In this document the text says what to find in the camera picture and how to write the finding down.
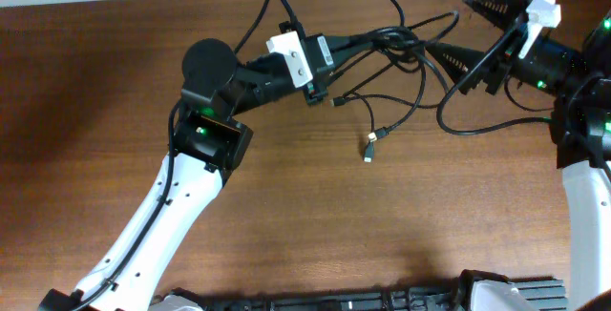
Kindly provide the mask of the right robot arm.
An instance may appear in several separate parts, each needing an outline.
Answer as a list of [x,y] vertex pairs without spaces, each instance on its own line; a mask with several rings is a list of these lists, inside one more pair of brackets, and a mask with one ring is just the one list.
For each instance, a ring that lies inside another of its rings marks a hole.
[[429,53],[453,80],[444,96],[480,82],[495,93],[510,78],[555,101],[544,122],[557,147],[569,207],[571,286],[510,282],[465,272],[454,305],[464,310],[607,310],[610,307],[610,27],[601,22],[575,51],[542,36],[556,27],[556,0],[464,0],[503,34],[486,52],[444,43]]

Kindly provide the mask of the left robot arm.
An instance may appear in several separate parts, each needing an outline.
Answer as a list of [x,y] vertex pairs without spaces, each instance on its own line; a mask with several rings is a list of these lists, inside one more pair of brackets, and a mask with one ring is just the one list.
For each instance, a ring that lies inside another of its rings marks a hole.
[[192,45],[182,60],[180,98],[168,120],[168,153],[145,199],[102,260],[71,294],[50,290],[42,310],[145,310],[189,229],[239,167],[253,136],[236,115],[295,92],[327,95],[350,58],[372,50],[355,36],[271,37],[246,63],[219,39]]

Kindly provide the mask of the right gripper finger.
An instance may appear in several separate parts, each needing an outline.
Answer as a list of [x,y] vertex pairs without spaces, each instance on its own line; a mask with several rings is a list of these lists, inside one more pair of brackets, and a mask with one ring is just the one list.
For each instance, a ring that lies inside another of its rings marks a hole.
[[526,22],[527,0],[462,0],[474,12],[483,16],[496,28],[508,30]]
[[469,76],[467,81],[459,87],[461,93],[467,94],[481,82],[486,84],[486,93],[495,93],[495,88],[491,87],[487,81],[492,63],[491,58],[486,58],[485,52],[440,42],[428,46],[426,51],[443,68],[455,85],[465,76]]

